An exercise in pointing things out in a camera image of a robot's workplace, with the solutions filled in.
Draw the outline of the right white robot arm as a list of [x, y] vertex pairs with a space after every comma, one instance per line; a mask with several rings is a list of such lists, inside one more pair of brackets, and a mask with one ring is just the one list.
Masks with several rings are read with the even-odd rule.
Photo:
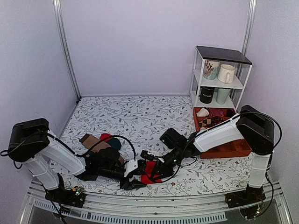
[[252, 203], [260, 195], [270, 157], [275, 148], [274, 130], [276, 120], [246, 105], [241, 112], [226, 121], [203, 131], [193, 132], [188, 138], [169, 128], [160, 140], [171, 150], [158, 159], [149, 179], [170, 180], [174, 167], [185, 158], [200, 155], [221, 145], [244, 140], [253, 154], [248, 188], [242, 192], [242, 200]]

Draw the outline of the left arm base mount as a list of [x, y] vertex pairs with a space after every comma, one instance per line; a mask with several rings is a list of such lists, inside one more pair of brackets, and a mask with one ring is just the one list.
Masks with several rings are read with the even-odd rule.
[[58, 188], [53, 190], [45, 190], [45, 198], [49, 201], [56, 202], [58, 204], [69, 205], [72, 207], [83, 208], [85, 203], [86, 194], [81, 190], [66, 189], [64, 187], [64, 181], [61, 176], [58, 177]]

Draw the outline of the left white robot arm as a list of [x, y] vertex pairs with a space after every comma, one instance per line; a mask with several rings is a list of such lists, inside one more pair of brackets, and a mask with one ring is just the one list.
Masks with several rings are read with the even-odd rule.
[[45, 158], [60, 164], [82, 181], [95, 181], [102, 176], [118, 180], [123, 190], [146, 187], [145, 183], [133, 179], [134, 175], [142, 175], [146, 162], [136, 158], [125, 161], [120, 154], [120, 138], [106, 133], [100, 138], [85, 134], [79, 141], [87, 151], [77, 154], [54, 135], [48, 120], [41, 118], [15, 124], [8, 150], [1, 155], [26, 166], [51, 190], [54, 198], [64, 203], [70, 197], [69, 191], [62, 187], [61, 177], [51, 172]]

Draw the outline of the red and beige sock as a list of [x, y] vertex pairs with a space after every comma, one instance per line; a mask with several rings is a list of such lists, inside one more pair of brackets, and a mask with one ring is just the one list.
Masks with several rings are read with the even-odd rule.
[[145, 161], [145, 169], [144, 174], [141, 175], [141, 183], [143, 184], [154, 184], [154, 183], [161, 183], [162, 180], [159, 175], [154, 174], [154, 168], [156, 166], [156, 161]]

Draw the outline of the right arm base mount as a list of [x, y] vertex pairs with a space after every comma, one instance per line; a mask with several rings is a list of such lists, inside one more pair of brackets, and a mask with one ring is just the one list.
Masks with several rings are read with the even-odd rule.
[[225, 203], [229, 208], [247, 205], [246, 208], [240, 209], [240, 213], [245, 219], [254, 219], [260, 215], [263, 208], [265, 208], [265, 199], [263, 187], [252, 188], [249, 185], [245, 190], [225, 195]]

